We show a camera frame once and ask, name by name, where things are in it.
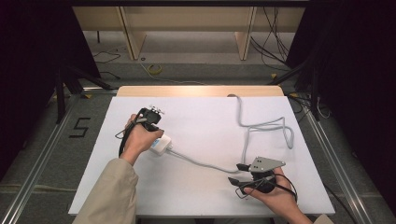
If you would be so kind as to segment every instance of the black cable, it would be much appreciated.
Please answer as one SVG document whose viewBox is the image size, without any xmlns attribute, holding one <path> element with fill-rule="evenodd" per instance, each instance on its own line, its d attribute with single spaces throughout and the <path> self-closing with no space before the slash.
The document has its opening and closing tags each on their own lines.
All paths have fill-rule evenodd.
<svg viewBox="0 0 396 224">
<path fill-rule="evenodd" d="M 262 55 L 262 62 L 264 63 L 265 66 L 270 67 L 270 68 L 273 68 L 273 69 L 276 69 L 276 70 L 279 70 L 279 71 L 289 72 L 289 70 L 287 70 L 287 69 L 277 68 L 277 67 L 273 67 L 273 66 L 267 64 L 267 63 L 265 62 L 263 56 L 265 56 L 265 57 L 267 57 L 267 58 L 275 59 L 275 60 L 278 60 L 278 61 L 279 61 L 279 59 L 276 58 L 276 56 L 275 56 L 274 54 L 272 54 L 271 52 L 269 52 L 267 49 L 263 49 L 262 46 L 260 46 L 260 45 L 256 42 L 256 40 L 254 40 L 253 37 L 251 37 L 251 39 L 252 39 L 252 41 L 253 41 L 253 42 L 250 41 L 251 46 L 252 46 L 255 50 L 257 50 L 257 51 Z"/>
<path fill-rule="evenodd" d="M 299 114 L 299 113 L 301 113 L 303 111 L 304 108 L 303 108 L 303 106 L 300 104 L 300 102 L 298 100 L 294 99 L 294 97 L 292 97 L 292 96 L 288 96 L 288 99 L 291 99 L 291 100 L 297 102 L 297 104 L 300 106 L 300 109 L 298 111 L 294 111 L 293 110 L 294 114 Z"/>
<path fill-rule="evenodd" d="M 108 61 L 106 61 L 106 62 L 96 62 L 96 63 L 109 63 L 109 62 L 111 62 L 111 61 L 114 61 L 114 60 L 118 59 L 118 58 L 121 56 L 120 54 L 116 54 L 116 53 L 110 53 L 110 52 L 106 52 L 106 51 L 100 51 L 99 53 L 92 55 L 92 57 L 94 58 L 94 57 L 98 56 L 98 55 L 101 54 L 101 53 L 107 53 L 107 54 L 110 54 L 110 55 L 116 55 L 117 57 L 115 57 L 115 58 L 113 58 L 113 59 L 110 59 L 110 60 L 108 60 Z"/>
<path fill-rule="evenodd" d="M 131 133 L 132 129 L 134 128 L 134 126 L 136 125 L 136 118 L 134 118 L 134 121 L 132 121 L 128 127 L 124 130 L 124 136 L 122 137 L 122 141 L 120 144 L 120 150 L 119 150 L 119 156 L 122 154 L 126 141 L 128 140 L 129 134 Z"/>
<path fill-rule="evenodd" d="M 100 73 L 110 74 L 111 76 L 115 77 L 116 79 L 121 79 L 121 77 L 118 77 L 118 76 L 112 74 L 111 72 L 100 72 Z"/>
<path fill-rule="evenodd" d="M 291 189 L 285 188 L 285 187 L 283 187 L 283 186 L 281 186 L 281 185 L 274 184 L 274 183 L 272 183 L 272 182 L 268 182 L 268 183 L 274 184 L 274 186 L 276 186 L 276 187 L 278 187 L 278 188 L 280 188 L 280 189 L 283 189 L 283 190 L 289 192 L 291 195 L 294 196 L 294 200 L 297 202 L 297 201 L 298 201 L 297 190 L 296 190 L 296 188 L 294 187 L 293 183 L 291 183 L 291 181 L 290 181 L 285 175 L 279 175 L 279 176 L 282 176 L 282 177 L 285 178 L 287 181 L 289 181 L 289 183 L 291 184 L 291 187 L 294 189 L 294 192 L 293 192 Z"/>
<path fill-rule="evenodd" d="M 267 54 L 269 54 L 270 56 L 264 54 L 264 56 L 271 58 L 271 59 L 275 59 L 283 64 L 285 64 L 285 61 L 279 59 L 278 57 L 276 57 L 273 53 L 271 53 L 268 49 L 265 49 L 264 47 L 262 47 L 253 37 L 251 37 L 251 40 L 254 42 L 254 44 L 256 44 L 256 47 L 261 49 L 262 51 L 266 52 Z"/>
<path fill-rule="evenodd" d="M 235 193 L 236 193 L 236 195 L 237 195 L 240 199 L 244 199 L 244 198 L 246 198 L 248 195 L 250 195 L 251 192 L 253 192 L 254 190 L 256 190 L 263 182 L 265 182 L 265 183 L 271 184 L 272 186 L 274 186 L 274 187 L 276 187 L 276 188 L 283 189 L 283 190 L 285 190 L 286 192 L 290 193 L 290 194 L 294 197 L 295 202 L 297 202 L 297 200 L 298 200 L 297 190 L 296 190 L 296 188 L 294 187 L 293 183 L 291 183 L 291 181 L 290 181 L 287 177 L 285 177 L 284 175 L 279 175 L 279 176 L 282 176 L 282 177 L 284 177 L 286 180 L 288 180 L 289 183 L 291 184 L 291 186 L 293 187 L 294 191 L 291 190 L 291 189 L 285 188 L 285 187 L 283 187 L 283 186 L 281 186 L 281 185 L 278 185 L 278 184 L 276 184 L 276 183 L 273 183 L 273 182 L 271 182 L 271 181 L 268 181 L 268 180 L 266 179 L 266 177 L 264 177 L 264 178 L 262 178 L 262 179 L 258 179 L 258 180 L 255 180 L 255 181 L 251 181 L 251 182 L 246 183 L 245 185 L 243 185 L 243 186 L 237 188 L 237 189 L 235 190 Z M 239 189 L 244 188 L 244 187 L 247 187 L 247 186 L 250 186 L 251 184 L 254 184 L 254 183 L 257 183 L 257 182 L 260 182 L 260 184 L 256 185 L 256 187 L 255 187 L 250 193 L 247 193 L 247 194 L 244 195 L 244 196 L 240 196 L 240 195 L 238 194 L 238 190 L 239 190 Z"/>
<path fill-rule="evenodd" d="M 283 41 L 282 41 L 282 39 L 280 38 L 280 36 L 278 35 L 278 32 L 277 32 L 277 14 L 278 14 L 279 9 L 278 9 L 278 7 L 274 8 L 274 22 L 273 22 L 272 25 L 271 25 L 270 19 L 268 18 L 268 14 L 267 14 L 267 12 L 265 10 L 265 7 L 263 7 L 262 9 L 263 9 L 264 15 L 265 15 L 265 17 L 266 17 L 266 19 L 268 21 L 268 24 L 269 24 L 269 26 L 271 28 L 270 34 L 273 33 L 274 37 L 276 38 L 276 43 L 277 43 L 277 48 L 279 50 L 279 54 L 281 55 L 282 59 L 285 60 L 283 54 L 286 55 L 286 57 L 287 57 L 288 56 L 287 52 L 289 52 L 289 50 L 283 44 Z"/>
<path fill-rule="evenodd" d="M 352 219 L 352 222 L 355 223 L 355 224 L 358 224 L 358 221 L 356 220 L 356 218 L 353 217 L 353 215 L 349 212 L 349 210 L 347 209 L 345 204 L 343 202 L 341 202 L 341 199 L 337 195 L 335 195 L 335 193 L 325 183 L 323 183 L 323 186 L 324 186 L 324 188 L 326 188 L 332 194 L 332 196 L 334 196 L 334 198 L 341 204 L 341 206 L 344 207 L 344 209 L 346 210 L 347 214 Z"/>
</svg>

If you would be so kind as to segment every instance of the white connector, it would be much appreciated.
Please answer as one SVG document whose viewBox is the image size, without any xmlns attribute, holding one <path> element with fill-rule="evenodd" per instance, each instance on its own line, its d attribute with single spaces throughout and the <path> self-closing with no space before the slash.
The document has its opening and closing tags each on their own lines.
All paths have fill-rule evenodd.
<svg viewBox="0 0 396 224">
<path fill-rule="evenodd" d="M 163 134 L 161 138 L 157 138 L 149 148 L 155 154 L 161 156 L 166 149 L 172 146 L 172 140 L 170 137 Z"/>
</svg>

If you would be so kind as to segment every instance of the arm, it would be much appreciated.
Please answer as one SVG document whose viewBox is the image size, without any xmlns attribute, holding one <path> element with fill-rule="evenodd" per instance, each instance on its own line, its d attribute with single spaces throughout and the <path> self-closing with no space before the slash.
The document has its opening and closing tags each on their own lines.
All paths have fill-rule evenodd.
<svg viewBox="0 0 396 224">
<path fill-rule="evenodd" d="M 290 189 L 290 183 L 284 177 L 283 171 L 280 167 L 275 168 L 274 173 L 279 174 L 276 176 L 276 183 L 287 189 Z M 294 201 L 293 196 L 280 188 L 274 188 L 270 193 L 261 193 L 257 190 L 245 188 L 245 193 L 250 194 L 252 197 L 265 203 L 271 211 L 278 216 L 285 218 L 290 224 L 311 224 L 312 221 L 300 210 L 297 203 Z M 317 224 L 328 224 L 317 220 Z"/>
<path fill-rule="evenodd" d="M 140 153 L 162 135 L 163 131 L 150 133 L 136 125 L 120 158 L 107 164 L 73 223 L 135 223 L 138 176 L 133 166 Z"/>
</svg>

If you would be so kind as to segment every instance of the white tabletop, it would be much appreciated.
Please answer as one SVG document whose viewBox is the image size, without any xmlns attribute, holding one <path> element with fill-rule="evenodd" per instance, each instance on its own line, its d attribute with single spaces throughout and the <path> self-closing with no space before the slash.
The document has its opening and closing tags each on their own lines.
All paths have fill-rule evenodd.
<svg viewBox="0 0 396 224">
<path fill-rule="evenodd" d="M 284 161 L 282 169 L 297 188 L 301 210 L 310 215 L 334 210 L 291 110 L 287 97 L 242 97 L 246 124 L 280 117 L 294 130 L 294 147 L 288 149 L 281 130 L 252 133 L 247 164 L 257 156 Z M 118 157 L 120 132 L 132 113 L 155 105 L 165 112 L 158 126 L 172 138 L 173 150 L 197 161 L 235 169 L 241 160 L 246 128 L 236 121 L 234 97 L 114 97 L 94 146 L 69 214 L 83 205 L 106 164 Z M 228 177 L 249 180 L 251 174 L 226 174 L 200 167 L 165 153 L 148 151 L 134 166 L 139 175 L 137 214 L 140 217 L 273 217 L 261 202 L 239 199 Z"/>
</svg>

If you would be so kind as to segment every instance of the black controller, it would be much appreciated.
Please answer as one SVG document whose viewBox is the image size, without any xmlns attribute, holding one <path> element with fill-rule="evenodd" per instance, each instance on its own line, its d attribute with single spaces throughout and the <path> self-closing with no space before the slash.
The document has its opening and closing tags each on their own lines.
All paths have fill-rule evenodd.
<svg viewBox="0 0 396 224">
<path fill-rule="evenodd" d="M 137 113 L 134 120 L 128 124 L 128 126 L 124 130 L 124 134 L 122 137 L 122 141 L 120 144 L 119 156 L 124 150 L 126 140 L 128 139 L 129 134 L 136 124 L 141 124 L 147 131 L 155 132 L 158 131 L 159 128 L 156 126 L 161 119 L 160 113 L 163 113 L 159 108 L 152 106 L 151 109 L 141 108 L 139 113 Z"/>
<path fill-rule="evenodd" d="M 263 157 L 257 157 L 251 165 L 242 163 L 236 164 L 238 170 L 251 173 L 253 176 L 252 181 L 241 182 L 230 177 L 228 177 L 228 179 L 232 185 L 239 187 L 244 195 L 246 195 L 244 188 L 252 188 L 262 193 L 269 193 L 276 186 L 276 177 L 273 169 L 283 165 L 285 165 L 283 161 L 274 161 Z"/>
</svg>

